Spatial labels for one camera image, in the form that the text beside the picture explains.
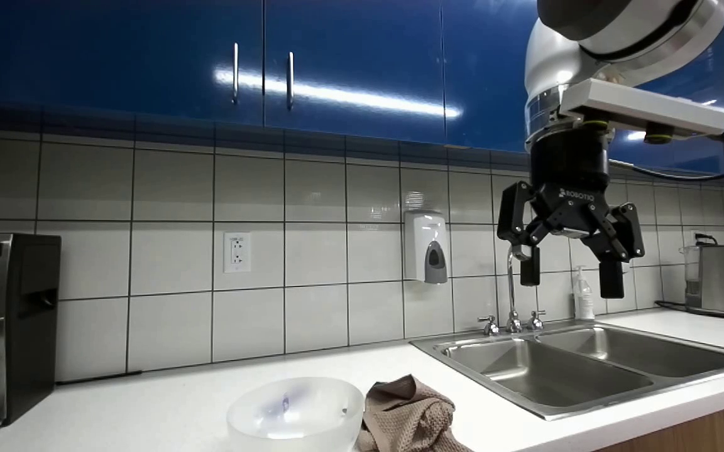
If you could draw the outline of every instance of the cabinet handle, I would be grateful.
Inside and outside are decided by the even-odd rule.
[[[239,102],[239,43],[234,43],[232,102]]]
[[[286,110],[293,110],[294,99],[294,54],[286,54]]]

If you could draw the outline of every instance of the cloth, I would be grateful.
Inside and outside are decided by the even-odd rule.
[[[455,405],[412,374],[364,398],[359,452],[470,452],[454,434]]]

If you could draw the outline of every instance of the cabinet door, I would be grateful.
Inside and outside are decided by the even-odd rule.
[[[441,0],[268,0],[265,32],[265,125],[446,138]]]
[[[523,66],[535,18],[528,0],[446,0],[446,99],[464,110],[449,119],[450,143],[523,151]]]
[[[138,8],[138,114],[261,123],[259,0],[138,0]]]
[[[643,86],[657,94],[713,102],[724,107],[724,32],[720,41],[685,71]],[[642,143],[638,134],[618,134],[612,153],[638,165],[661,172],[724,172],[724,146],[718,140],[680,140],[669,146]]]
[[[124,0],[0,0],[0,100],[134,107],[137,23]]]

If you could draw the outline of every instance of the stainless steel sink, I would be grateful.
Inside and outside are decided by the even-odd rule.
[[[539,344],[625,364],[661,380],[690,380],[724,369],[724,349],[599,325],[547,333]]]
[[[724,372],[724,349],[602,325],[417,347],[547,419]]]

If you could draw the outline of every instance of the white countertop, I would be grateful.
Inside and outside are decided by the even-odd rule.
[[[647,311],[607,322],[724,347],[724,318]],[[596,449],[724,410],[723,377],[547,421],[416,347],[393,344],[61,387],[0,430],[0,452],[227,452],[227,410],[259,385],[338,377],[364,394],[376,382],[402,374],[416,374],[455,401],[455,438],[475,452]]]

